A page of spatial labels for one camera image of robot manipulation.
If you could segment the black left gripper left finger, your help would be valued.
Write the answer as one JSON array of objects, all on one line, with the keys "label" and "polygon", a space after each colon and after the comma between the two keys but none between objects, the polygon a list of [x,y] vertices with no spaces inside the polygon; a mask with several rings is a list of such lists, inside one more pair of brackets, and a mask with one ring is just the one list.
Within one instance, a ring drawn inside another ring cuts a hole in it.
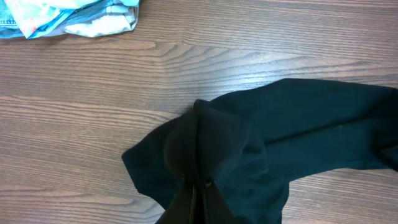
[{"label": "black left gripper left finger", "polygon": [[196,201],[195,187],[184,183],[156,224],[193,224]]}]

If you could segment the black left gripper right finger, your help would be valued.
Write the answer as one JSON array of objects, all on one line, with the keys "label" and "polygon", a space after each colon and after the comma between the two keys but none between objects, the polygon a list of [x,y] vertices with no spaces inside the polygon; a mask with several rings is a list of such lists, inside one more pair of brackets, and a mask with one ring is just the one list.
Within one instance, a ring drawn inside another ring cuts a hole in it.
[{"label": "black left gripper right finger", "polygon": [[206,224],[239,223],[224,201],[213,179],[209,179],[205,184],[202,199],[203,215]]}]

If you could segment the black t-shirt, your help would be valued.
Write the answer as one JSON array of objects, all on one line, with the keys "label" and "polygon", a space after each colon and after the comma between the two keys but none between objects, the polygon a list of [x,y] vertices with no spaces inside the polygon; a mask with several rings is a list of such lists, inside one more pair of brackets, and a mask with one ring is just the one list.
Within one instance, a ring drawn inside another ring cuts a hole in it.
[{"label": "black t-shirt", "polygon": [[196,100],[122,160],[135,188],[165,210],[184,183],[213,179],[239,223],[280,223],[291,181],[335,169],[397,169],[397,90],[286,78]]}]

